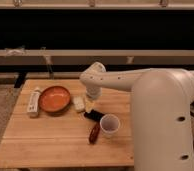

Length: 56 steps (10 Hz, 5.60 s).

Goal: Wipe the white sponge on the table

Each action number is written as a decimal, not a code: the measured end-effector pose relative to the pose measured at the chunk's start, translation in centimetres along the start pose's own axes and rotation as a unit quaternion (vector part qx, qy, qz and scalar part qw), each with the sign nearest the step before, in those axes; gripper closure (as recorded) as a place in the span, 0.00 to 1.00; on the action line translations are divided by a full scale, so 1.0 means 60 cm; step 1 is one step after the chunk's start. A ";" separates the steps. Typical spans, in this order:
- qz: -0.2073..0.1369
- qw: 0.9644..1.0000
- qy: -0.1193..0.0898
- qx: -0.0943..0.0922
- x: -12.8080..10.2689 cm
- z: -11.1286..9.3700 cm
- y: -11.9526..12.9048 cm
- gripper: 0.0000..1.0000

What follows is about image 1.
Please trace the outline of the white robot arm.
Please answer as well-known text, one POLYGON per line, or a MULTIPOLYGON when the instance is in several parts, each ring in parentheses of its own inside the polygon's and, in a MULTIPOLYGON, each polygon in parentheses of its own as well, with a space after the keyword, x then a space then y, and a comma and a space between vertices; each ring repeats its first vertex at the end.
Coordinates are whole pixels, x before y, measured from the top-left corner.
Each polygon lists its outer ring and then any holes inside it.
POLYGON ((135 171, 194 171, 190 116, 194 72, 177 68, 108 72, 95 62, 82 72, 80 81, 92 99, 103 88, 130 93, 135 171))

